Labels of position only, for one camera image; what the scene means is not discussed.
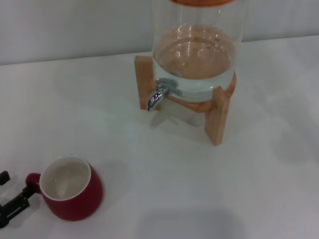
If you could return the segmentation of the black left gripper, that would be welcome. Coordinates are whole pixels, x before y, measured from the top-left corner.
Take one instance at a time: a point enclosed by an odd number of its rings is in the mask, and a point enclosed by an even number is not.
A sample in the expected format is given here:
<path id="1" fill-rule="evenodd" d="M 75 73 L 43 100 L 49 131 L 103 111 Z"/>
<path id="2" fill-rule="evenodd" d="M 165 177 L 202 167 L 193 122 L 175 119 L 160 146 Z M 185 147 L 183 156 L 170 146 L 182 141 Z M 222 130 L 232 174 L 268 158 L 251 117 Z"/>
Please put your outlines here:
<path id="1" fill-rule="evenodd" d="M 0 185 L 3 186 L 10 180 L 9 173 L 3 171 L 0 173 Z M 4 206 L 0 206 L 0 226 L 6 227 L 10 220 L 30 206 L 28 199 L 38 193 L 37 184 L 27 184 L 21 193 Z"/>

